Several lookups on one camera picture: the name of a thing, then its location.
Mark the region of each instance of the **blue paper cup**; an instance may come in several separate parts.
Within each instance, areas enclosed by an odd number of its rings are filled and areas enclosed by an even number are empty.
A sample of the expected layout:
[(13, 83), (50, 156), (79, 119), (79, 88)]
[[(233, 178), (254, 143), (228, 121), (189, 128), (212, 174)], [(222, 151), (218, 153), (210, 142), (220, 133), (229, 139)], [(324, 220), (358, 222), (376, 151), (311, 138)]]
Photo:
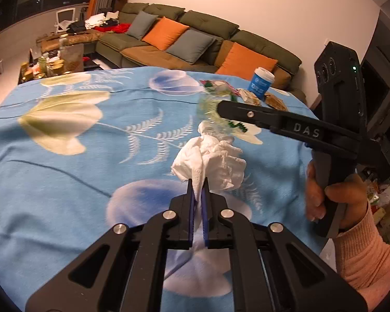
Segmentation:
[(275, 76), (268, 70), (259, 67), (254, 70), (253, 78), (247, 90), (254, 93), (259, 99), (263, 99), (264, 93), (275, 82)]

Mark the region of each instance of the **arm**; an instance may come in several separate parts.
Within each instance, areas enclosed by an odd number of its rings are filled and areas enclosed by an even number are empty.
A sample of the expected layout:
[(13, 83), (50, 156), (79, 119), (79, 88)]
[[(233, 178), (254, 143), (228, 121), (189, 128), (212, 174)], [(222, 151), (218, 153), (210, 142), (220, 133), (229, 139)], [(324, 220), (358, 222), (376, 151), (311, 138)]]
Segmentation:
[(390, 291), (390, 245), (383, 242), (371, 210), (334, 239), (338, 273), (367, 301), (372, 311)]

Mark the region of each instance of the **human hand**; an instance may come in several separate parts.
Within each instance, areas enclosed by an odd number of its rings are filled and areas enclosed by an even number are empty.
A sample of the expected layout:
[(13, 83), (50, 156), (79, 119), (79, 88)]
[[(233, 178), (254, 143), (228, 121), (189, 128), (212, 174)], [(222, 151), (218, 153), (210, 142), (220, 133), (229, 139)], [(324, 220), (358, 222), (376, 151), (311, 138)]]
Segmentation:
[(329, 185), (325, 191), (316, 183), (313, 161), (308, 164), (306, 179), (306, 217), (310, 221), (322, 219), (327, 213), (323, 199), (325, 195), (336, 203), (346, 203), (347, 209), (339, 228), (349, 230), (357, 225), (367, 212), (366, 185), (356, 173), (349, 175), (344, 182)]

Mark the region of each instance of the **handle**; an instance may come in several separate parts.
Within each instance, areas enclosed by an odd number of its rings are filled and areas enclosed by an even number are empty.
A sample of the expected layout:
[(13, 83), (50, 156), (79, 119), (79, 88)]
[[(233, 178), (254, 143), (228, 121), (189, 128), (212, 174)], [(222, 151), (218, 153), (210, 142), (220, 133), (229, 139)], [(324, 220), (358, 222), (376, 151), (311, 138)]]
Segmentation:
[[(316, 170), (316, 182), (325, 189), (328, 185), (343, 182), (354, 173), (356, 162), (348, 159), (332, 157), (327, 153), (312, 150), (312, 158)], [(315, 232), (321, 237), (334, 238), (339, 232), (339, 223), (344, 217), (347, 205), (335, 203), (325, 196), (323, 201), (327, 214), (315, 223)]]

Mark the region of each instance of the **floral tablecloth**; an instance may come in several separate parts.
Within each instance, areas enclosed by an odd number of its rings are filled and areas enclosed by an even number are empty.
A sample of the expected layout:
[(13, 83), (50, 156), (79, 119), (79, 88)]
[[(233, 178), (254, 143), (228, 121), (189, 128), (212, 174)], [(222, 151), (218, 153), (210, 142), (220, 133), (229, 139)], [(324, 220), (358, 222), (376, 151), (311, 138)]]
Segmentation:
[[(142, 224), (186, 184), (171, 173), (198, 136), (199, 80), (246, 80), (156, 67), (78, 73), (18, 86), (0, 106), (0, 284), (24, 310), (28, 297), (116, 223)], [(313, 117), (289, 93), (289, 111)], [(310, 149), (255, 126), (235, 128), (246, 172), (223, 193), (251, 221), (285, 224), (315, 252), (324, 240), (304, 215)], [(169, 251), (162, 311), (233, 308), (227, 250)]]

